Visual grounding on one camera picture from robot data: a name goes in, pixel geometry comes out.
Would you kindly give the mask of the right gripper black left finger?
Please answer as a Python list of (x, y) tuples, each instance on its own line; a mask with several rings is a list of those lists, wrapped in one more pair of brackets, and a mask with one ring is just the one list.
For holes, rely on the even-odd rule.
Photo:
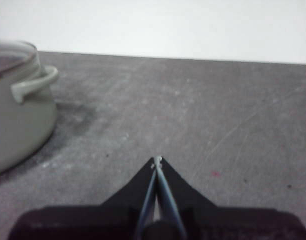
[(100, 208), (107, 240), (140, 240), (145, 227), (153, 222), (156, 201), (156, 165), (149, 160)]

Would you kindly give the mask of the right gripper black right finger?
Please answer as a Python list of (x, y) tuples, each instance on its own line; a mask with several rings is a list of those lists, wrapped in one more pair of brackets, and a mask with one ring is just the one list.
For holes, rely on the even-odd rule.
[(155, 168), (162, 220), (175, 227), (181, 240), (199, 240), (198, 214), (216, 205), (190, 186), (162, 156), (155, 157)]

